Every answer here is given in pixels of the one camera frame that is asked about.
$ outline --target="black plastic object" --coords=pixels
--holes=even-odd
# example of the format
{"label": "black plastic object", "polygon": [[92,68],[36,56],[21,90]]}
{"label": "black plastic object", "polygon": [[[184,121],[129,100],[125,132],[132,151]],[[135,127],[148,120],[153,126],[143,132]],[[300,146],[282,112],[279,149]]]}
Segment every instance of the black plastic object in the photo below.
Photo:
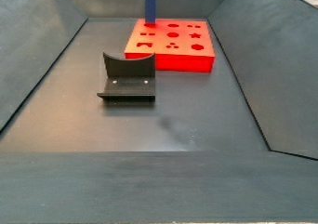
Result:
{"label": "black plastic object", "polygon": [[143,59],[117,59],[103,53],[107,82],[97,96],[105,100],[155,101],[155,55]]}

